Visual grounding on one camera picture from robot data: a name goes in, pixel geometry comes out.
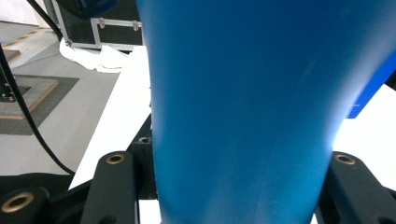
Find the dark gray mat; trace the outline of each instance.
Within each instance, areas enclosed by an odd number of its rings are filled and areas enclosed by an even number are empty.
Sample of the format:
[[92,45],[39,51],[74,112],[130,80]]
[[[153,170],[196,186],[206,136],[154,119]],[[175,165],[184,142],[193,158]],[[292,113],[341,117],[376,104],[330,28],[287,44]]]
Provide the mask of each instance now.
[[[33,110],[32,117],[38,127],[50,112],[59,104],[66,94],[78,82],[78,78],[71,77],[38,77],[15,75],[16,77],[50,78],[59,81],[59,85]],[[0,134],[31,135],[32,130],[26,119],[0,119]]]

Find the blue plastic object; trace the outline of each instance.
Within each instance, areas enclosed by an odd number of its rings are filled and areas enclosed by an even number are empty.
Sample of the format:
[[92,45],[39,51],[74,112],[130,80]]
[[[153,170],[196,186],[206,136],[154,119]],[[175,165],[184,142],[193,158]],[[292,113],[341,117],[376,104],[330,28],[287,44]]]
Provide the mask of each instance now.
[[138,0],[163,223],[308,223],[396,1]]
[[352,109],[347,116],[349,119],[355,119],[361,111],[370,102],[376,92],[381,86],[387,81],[396,69],[396,52],[394,52],[375,72],[371,80],[367,83],[367,86],[361,92],[361,95],[353,104]]

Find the white wall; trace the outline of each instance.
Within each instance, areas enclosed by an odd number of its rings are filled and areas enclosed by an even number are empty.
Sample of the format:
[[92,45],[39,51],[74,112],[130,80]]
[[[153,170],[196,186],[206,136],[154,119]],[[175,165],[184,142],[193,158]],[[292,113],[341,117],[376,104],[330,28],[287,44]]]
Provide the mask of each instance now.
[[[43,0],[36,0],[45,10]],[[26,0],[1,0],[0,21],[11,21],[16,23],[38,25],[48,27],[48,25],[35,13],[35,10]]]

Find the cable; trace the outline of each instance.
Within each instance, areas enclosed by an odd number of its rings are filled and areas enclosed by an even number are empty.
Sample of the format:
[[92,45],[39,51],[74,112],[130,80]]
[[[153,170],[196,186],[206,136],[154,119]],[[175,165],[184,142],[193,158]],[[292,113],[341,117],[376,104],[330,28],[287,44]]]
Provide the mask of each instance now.
[[21,111],[23,115],[26,117],[26,120],[29,123],[30,128],[32,129],[33,133],[35,134],[35,137],[37,138],[38,142],[40,145],[44,148],[44,150],[49,154],[49,156],[55,161],[55,163],[61,167],[65,172],[67,172],[70,175],[74,175],[75,173],[67,168],[59,159],[55,156],[55,154],[52,152],[50,147],[47,145],[47,143],[44,141],[43,137],[41,136],[40,131],[37,129],[37,126],[35,126],[35,121],[32,118],[32,115],[29,112],[29,108],[27,107],[26,103],[23,100],[23,97],[21,95],[20,89],[18,88],[18,84],[15,81],[14,76],[12,76],[11,70],[9,69],[8,63],[6,56],[3,52],[3,49],[1,47],[0,43],[0,69],[2,70],[2,73],[4,74],[9,87],[11,88],[11,91],[14,93],[14,97],[17,100],[18,104],[20,105]]

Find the brass screw hole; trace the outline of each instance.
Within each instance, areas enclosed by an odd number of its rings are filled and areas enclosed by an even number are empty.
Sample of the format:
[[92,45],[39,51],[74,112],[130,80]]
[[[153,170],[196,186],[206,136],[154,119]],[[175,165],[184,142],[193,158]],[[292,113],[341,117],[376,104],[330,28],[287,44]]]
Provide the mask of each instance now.
[[23,192],[17,194],[14,197],[8,199],[5,203],[3,203],[3,205],[1,206],[1,210],[4,213],[17,212],[22,208],[26,207],[29,203],[31,203],[34,198],[35,195],[30,192]]
[[124,155],[122,155],[122,154],[115,154],[115,155],[112,155],[112,156],[108,157],[108,158],[106,159],[106,162],[107,162],[108,164],[114,165],[114,164],[120,163],[120,162],[122,162],[122,161],[124,161],[124,160],[125,160],[125,156],[124,156]]
[[356,163],[355,160],[346,155],[337,154],[335,155],[335,159],[347,165],[353,165]]

